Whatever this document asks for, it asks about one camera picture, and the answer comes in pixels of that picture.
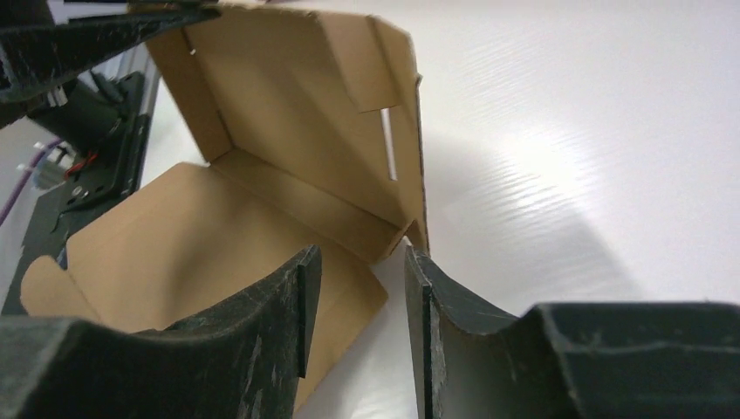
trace white table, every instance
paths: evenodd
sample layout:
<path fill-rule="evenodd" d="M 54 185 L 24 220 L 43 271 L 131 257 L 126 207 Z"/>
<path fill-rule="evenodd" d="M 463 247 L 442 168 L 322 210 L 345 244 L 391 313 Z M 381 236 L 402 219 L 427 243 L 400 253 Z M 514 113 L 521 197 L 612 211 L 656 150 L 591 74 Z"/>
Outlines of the white table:
<path fill-rule="evenodd" d="M 450 276 L 515 314 L 740 302 L 740 3 L 593 3 L 296 4 L 414 37 L 432 256 Z M 145 182 L 178 161 L 202 158 L 162 88 Z M 387 306 L 298 418 L 415 416 L 401 254 L 375 271 Z"/>

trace purple cable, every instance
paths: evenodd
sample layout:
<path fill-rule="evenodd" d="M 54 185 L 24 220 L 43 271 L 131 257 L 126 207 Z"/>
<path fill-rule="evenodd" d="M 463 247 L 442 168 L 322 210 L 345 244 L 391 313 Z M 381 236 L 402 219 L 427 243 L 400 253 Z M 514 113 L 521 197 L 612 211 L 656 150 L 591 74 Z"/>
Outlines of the purple cable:
<path fill-rule="evenodd" d="M 23 176 L 21 176 L 21 179 L 16 184 L 16 187 L 13 189 L 13 193 L 10 194 L 10 198 L 8 198 L 8 202 L 5 203 L 3 206 L 3 211 L 0 212 L 0 227 L 3 226 L 3 223 L 5 223 L 5 218 L 8 217 L 10 214 L 10 210 L 13 209 L 13 207 L 16 205 L 16 201 L 18 200 L 18 197 L 21 196 L 21 192 L 23 192 L 23 189 L 25 188 L 25 184 L 28 183 L 28 180 L 31 179 L 31 174 L 34 170 L 36 170 L 36 167 L 41 162 L 41 159 L 44 158 L 46 155 L 46 151 L 55 148 L 59 144 L 61 144 L 62 141 L 60 139 L 56 139 L 52 141 L 51 143 L 44 146 L 43 149 L 38 150 L 38 153 L 33 156 L 33 159 L 28 164 L 28 168 L 24 170 Z"/>

